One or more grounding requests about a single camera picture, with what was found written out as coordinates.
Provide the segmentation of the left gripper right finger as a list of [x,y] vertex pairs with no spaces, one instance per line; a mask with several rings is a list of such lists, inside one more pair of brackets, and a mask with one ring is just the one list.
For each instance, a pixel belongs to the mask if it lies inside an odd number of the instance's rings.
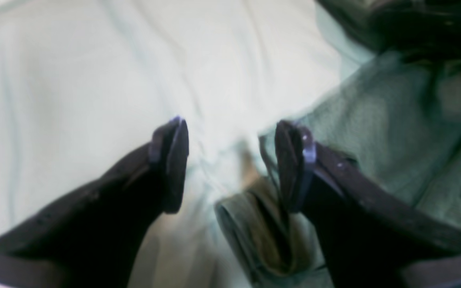
[[281,201],[315,227],[336,288],[461,288],[461,229],[387,194],[350,162],[282,120]]

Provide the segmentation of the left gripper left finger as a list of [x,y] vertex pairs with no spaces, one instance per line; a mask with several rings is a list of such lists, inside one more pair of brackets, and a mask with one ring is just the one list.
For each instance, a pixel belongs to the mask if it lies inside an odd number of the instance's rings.
[[99,178],[0,235],[0,288],[125,288],[152,223],[182,204],[189,155],[175,117]]

